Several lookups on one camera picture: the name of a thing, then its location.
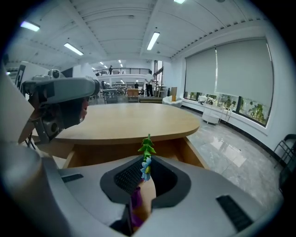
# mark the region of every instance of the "camera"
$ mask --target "camera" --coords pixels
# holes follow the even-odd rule
[[[60,78],[60,71],[58,69],[51,69],[48,72],[48,75],[54,79]]]

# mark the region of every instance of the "black vent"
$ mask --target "black vent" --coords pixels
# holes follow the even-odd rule
[[[238,206],[238,204],[229,196],[220,196],[216,198],[226,215],[238,232],[247,228],[253,222],[247,214]]]
[[[77,179],[81,179],[81,178],[83,178],[83,175],[74,174],[74,175],[64,176],[64,177],[62,177],[62,180],[64,181],[64,183],[67,183],[67,182],[77,180]]]
[[[170,191],[178,181],[174,172],[158,162],[151,163],[151,177],[153,178],[156,196]]]
[[[116,174],[114,182],[118,187],[131,195],[141,180],[142,172],[140,169],[142,169],[142,160],[138,160],[128,168]]]

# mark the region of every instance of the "white wall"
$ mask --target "white wall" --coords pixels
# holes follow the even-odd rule
[[[243,28],[238,28],[236,25],[233,27],[233,31],[229,31],[230,28],[226,29],[228,32],[223,31],[221,35],[213,35],[200,44],[192,45],[190,50],[186,50],[177,60],[165,63],[164,83],[168,87],[177,86],[178,95],[180,95],[179,92],[184,91],[185,85],[184,61],[182,61],[185,56],[190,56],[214,45],[265,36],[274,68],[273,101],[268,123],[266,127],[263,127],[235,113],[232,113],[229,123],[246,131],[274,150],[287,134],[296,133],[296,70],[294,61],[283,40],[270,24],[252,22],[246,24]],[[183,105],[202,111],[202,108],[196,102],[183,101]]]
[[[177,96],[183,97],[185,87],[186,61],[178,58],[172,62],[163,62],[163,83],[167,88],[177,87]]]
[[[88,63],[83,63],[73,67],[73,77],[86,77],[89,79],[97,79],[91,66]]]
[[[140,68],[140,69],[151,69],[151,62],[146,62],[146,59],[138,59],[138,60],[126,60],[126,68]]]

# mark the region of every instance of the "man in white shirt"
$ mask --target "man in white shirt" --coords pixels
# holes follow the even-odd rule
[[[146,81],[146,91],[147,91],[147,96],[153,97],[153,89],[152,89],[152,83],[156,82],[154,80],[154,77],[152,76],[152,71],[149,70],[149,73],[145,75],[145,81]]]

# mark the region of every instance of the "roller blind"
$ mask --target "roller blind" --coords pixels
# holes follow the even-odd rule
[[[266,40],[246,40],[218,46],[217,63],[217,92],[271,105],[273,74]]]
[[[187,92],[202,92],[213,94],[216,78],[215,48],[203,51],[186,58]]]

